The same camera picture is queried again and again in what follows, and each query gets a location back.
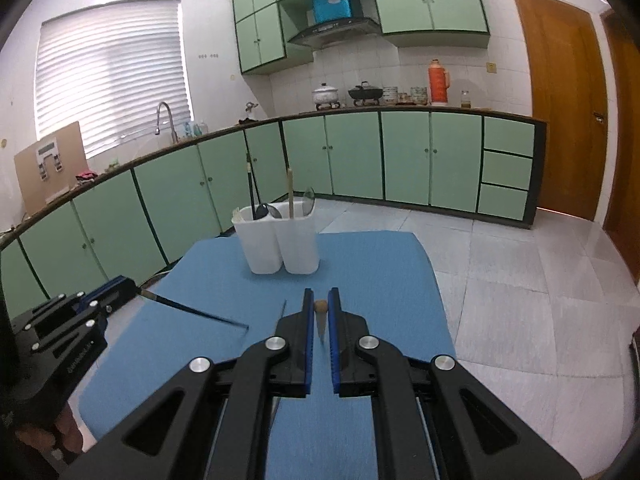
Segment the cooking pot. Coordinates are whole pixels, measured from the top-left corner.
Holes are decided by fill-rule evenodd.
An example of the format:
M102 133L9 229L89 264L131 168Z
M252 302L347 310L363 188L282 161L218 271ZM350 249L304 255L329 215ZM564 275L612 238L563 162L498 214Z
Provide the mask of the cooking pot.
M354 100L368 100L368 99L380 99L382 97L382 88L372 86L369 81L363 81L361 84L356 85L355 88L349 90L349 95Z
M338 102L338 89L334 86L328 86L327 83L322 85L313 92L313 99L315 105L327 105Z

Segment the window blind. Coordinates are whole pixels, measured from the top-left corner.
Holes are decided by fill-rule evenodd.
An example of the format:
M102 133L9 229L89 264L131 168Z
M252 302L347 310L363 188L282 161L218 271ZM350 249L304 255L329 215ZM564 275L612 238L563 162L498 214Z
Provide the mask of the window blind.
M155 133L166 101L191 119L180 0L131 0L42 24L34 102L37 137L79 121L86 156ZM168 125L164 107L161 124Z

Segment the gas stove burner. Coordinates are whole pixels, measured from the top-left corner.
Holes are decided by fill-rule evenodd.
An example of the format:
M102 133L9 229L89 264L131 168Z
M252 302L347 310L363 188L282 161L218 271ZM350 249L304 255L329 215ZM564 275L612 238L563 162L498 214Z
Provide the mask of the gas stove burner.
M340 103L323 103L321 105L316 105L316 111L318 112L320 110L332 110L336 108L340 108Z
M354 99L353 106L380 106L380 99Z

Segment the silver screw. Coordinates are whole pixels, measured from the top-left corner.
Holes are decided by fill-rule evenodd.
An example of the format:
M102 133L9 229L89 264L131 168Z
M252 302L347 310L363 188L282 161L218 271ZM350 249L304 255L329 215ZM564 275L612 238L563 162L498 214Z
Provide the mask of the silver screw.
M449 355L439 355L436 357L435 365L436 368L447 371L451 370L456 365L456 361Z
M287 342L284 341L283 338L278 337L278 336L274 336L274 337L270 337L267 339L267 341L264 342L264 345L269 349L269 350L281 350L284 348L284 345L286 345Z
M209 361L206 357L196 357L195 359L192 359L191 362L189 363L189 370L199 374L209 370L210 366L211 366L211 361Z
M364 349L373 350L374 348L378 347L378 345L380 344L380 341L375 336L366 335L360 338L360 340L358 341L358 344L362 346Z

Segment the white wall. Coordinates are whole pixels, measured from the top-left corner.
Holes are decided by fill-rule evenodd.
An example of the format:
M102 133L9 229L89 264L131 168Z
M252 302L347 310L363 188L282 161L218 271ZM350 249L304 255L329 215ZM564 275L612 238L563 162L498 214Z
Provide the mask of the white wall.
M618 143L616 91L609 45L600 14L609 8L604 0L561 0L592 16L607 76L609 135L606 167L596 221L604 222L609 204ZM377 86L427 86L427 67L437 58L449 70L449 102L460 105L460 92L469 90L472 105L502 112L531 115L529 58L518 9L514 0L483 0L491 40L488 49L455 47L396 48L382 38L365 38L314 54L314 62L271 75L277 115L313 109L311 91L321 82L335 86L340 99L351 104L347 90L361 80ZM497 64L497 73L486 72L486 62Z
M22 217L22 197L14 170L14 155L36 141L33 77L40 25L71 10L115 0L33 0L0 51L0 231ZM266 76L240 75L231 0L182 0L184 47L193 112L211 131L237 123L247 101L259 102L259 117L273 115L270 81ZM198 54L218 54L199 59ZM92 158L102 171L156 150L166 134L143 137Z

